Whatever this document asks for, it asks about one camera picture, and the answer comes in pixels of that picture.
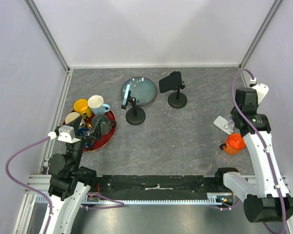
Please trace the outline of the black phone stand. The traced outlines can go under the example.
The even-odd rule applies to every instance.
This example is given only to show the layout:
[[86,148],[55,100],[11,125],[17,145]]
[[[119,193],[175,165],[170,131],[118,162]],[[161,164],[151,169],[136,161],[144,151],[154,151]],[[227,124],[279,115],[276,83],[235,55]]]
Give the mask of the black phone stand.
[[185,88],[185,85],[184,85],[184,82],[182,81],[181,85],[179,85],[176,88],[176,92],[171,93],[168,96],[168,104],[171,107],[173,107],[175,109],[181,109],[186,106],[188,99],[185,94],[180,92],[180,90],[182,90],[184,88]]
[[146,113],[142,108],[137,107],[137,99],[135,97],[131,97],[129,102],[132,105],[132,108],[129,109],[126,113],[126,120],[131,125],[140,125],[146,119]]

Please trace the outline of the light blue phone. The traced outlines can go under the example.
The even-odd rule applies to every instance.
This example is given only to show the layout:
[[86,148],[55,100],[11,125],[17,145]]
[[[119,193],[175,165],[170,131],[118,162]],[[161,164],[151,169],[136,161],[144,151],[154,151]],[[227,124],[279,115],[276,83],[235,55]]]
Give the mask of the light blue phone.
[[131,85],[128,84],[128,85],[126,86],[126,89],[125,89],[125,94],[124,94],[124,98],[123,98],[123,103],[122,103],[122,105],[121,105],[121,108],[122,108],[123,110],[125,110],[125,109],[127,108],[127,105],[128,105],[128,103],[129,103],[129,100],[131,99],[131,97],[130,97],[130,94],[131,94],[130,87],[131,87]]

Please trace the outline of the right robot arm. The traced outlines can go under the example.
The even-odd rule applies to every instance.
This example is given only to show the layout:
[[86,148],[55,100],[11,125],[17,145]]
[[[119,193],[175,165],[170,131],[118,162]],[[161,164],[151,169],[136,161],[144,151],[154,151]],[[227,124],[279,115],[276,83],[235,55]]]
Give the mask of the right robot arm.
[[268,118],[257,113],[257,91],[237,88],[234,101],[231,116],[251,156],[256,185],[247,182],[236,168],[219,168],[215,173],[215,189],[220,192],[230,189],[243,202],[249,222],[287,221],[293,215],[293,197],[278,170]]

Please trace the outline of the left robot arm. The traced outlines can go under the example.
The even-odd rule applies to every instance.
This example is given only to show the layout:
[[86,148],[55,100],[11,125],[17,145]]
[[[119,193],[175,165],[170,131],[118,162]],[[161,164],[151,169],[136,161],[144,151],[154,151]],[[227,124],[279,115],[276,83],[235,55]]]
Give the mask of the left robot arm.
[[69,234],[83,198],[97,188],[96,171],[81,167],[80,162],[86,144],[102,138],[104,118],[99,116],[83,134],[78,134],[81,117],[48,133],[51,140],[65,143],[66,152],[53,154],[48,160],[51,178],[45,198],[49,211],[42,223],[42,234]]

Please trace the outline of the white folding phone stand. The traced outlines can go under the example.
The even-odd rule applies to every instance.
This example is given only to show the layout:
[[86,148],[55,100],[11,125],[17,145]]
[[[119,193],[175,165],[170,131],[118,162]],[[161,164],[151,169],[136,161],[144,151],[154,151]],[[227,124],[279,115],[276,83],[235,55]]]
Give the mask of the white folding phone stand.
[[235,129],[235,124],[232,116],[228,118],[218,116],[213,124],[228,135],[232,134]]

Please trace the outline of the black phone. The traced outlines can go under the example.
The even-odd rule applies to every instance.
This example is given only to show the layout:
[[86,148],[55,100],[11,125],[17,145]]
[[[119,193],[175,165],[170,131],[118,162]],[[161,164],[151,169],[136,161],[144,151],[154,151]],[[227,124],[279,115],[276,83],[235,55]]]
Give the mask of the black phone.
[[169,76],[159,80],[160,93],[165,93],[170,90],[176,90],[183,85],[181,72],[174,71]]

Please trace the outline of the dark blue mug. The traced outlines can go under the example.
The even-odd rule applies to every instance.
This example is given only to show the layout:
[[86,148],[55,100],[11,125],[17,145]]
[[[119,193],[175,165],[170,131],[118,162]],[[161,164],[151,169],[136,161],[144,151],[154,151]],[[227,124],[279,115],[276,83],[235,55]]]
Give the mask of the dark blue mug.
[[89,130],[89,128],[87,127],[82,127],[77,131],[77,135],[78,136],[82,136],[85,137],[84,138],[84,150],[85,151],[90,151],[91,150],[91,146],[92,146],[92,141],[89,138],[86,138],[86,132]]

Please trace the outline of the grey mug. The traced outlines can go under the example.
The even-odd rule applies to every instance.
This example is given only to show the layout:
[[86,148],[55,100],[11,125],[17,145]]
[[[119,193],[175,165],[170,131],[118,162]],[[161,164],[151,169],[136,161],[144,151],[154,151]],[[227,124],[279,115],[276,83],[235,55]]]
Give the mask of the grey mug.
[[91,123],[92,127],[95,127],[100,119],[102,120],[102,122],[101,122],[101,132],[102,132],[102,135],[105,136],[111,131],[112,123],[109,120],[108,116],[106,116],[106,115],[96,115],[92,119],[92,123]]

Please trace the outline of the red round tray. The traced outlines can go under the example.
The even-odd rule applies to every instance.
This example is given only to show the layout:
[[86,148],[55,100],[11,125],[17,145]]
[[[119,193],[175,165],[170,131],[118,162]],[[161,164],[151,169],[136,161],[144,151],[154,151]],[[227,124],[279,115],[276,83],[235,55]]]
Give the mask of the red round tray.
[[[115,114],[112,111],[105,113],[105,115],[108,116],[110,121],[116,121]],[[75,130],[76,138],[81,140],[81,141],[78,141],[73,144],[65,143],[66,147],[67,147],[67,151],[71,151],[71,152],[77,151],[77,152],[86,152],[87,153],[87,152],[93,152],[93,151],[98,150],[98,149],[104,147],[105,145],[107,145],[107,143],[111,140],[112,136],[114,135],[116,128],[113,129],[109,134],[107,134],[105,136],[102,135],[101,140],[96,140],[95,143],[92,145],[90,151],[84,150],[84,144],[85,144],[84,137],[77,135],[77,131],[82,127],[87,127],[89,129],[92,129],[91,122],[95,116],[96,116],[95,114],[92,114],[92,116],[89,119],[83,119],[82,117],[78,117],[77,119],[75,119],[74,121],[72,121],[69,124],[65,124],[65,122],[63,122],[63,125],[72,126]]]

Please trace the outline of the white light-blue mug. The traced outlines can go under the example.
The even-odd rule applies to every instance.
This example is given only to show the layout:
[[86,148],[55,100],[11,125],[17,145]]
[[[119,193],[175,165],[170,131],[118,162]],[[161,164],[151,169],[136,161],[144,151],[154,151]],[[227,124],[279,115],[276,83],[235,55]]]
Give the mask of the white light-blue mug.
[[95,115],[104,115],[110,111],[110,105],[104,103],[102,96],[94,95],[88,99],[88,106]]

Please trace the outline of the yellow mug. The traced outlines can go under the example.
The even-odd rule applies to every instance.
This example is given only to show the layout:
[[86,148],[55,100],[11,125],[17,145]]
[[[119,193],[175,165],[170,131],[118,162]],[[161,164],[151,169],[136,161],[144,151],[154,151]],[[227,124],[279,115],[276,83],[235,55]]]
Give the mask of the yellow mug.
[[83,119],[89,119],[92,116],[92,110],[88,105],[88,100],[81,98],[74,102],[73,110],[79,113]]

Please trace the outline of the cream cup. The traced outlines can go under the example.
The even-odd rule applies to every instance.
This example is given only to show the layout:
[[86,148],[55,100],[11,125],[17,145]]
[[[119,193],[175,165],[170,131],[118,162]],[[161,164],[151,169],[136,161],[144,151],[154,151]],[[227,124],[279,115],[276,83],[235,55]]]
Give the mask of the cream cup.
[[71,112],[65,117],[64,122],[65,124],[69,124],[75,119],[77,119],[78,117],[82,117],[82,116],[79,113]]

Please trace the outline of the blue ceramic plate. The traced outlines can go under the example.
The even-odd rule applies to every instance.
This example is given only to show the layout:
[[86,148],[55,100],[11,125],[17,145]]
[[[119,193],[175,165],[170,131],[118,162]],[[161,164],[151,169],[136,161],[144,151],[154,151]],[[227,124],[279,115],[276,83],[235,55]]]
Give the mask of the blue ceramic plate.
[[130,85],[131,96],[137,99],[137,105],[146,105],[155,98],[157,89],[153,81],[145,77],[134,77],[127,80],[121,88],[124,97],[127,86]]

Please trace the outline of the orange mug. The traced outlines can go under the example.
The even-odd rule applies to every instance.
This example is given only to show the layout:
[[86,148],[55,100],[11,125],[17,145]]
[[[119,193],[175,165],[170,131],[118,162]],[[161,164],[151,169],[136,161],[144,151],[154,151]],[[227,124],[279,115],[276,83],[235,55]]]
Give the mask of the orange mug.
[[246,148],[246,144],[239,133],[232,133],[219,148],[229,155],[236,155]]

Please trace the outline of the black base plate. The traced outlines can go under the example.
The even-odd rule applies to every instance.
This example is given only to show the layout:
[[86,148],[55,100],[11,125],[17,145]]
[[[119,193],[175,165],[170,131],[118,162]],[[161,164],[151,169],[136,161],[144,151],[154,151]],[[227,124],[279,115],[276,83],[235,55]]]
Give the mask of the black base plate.
[[202,175],[103,175],[92,182],[91,192],[113,200],[206,200],[207,194],[229,193],[215,177]]

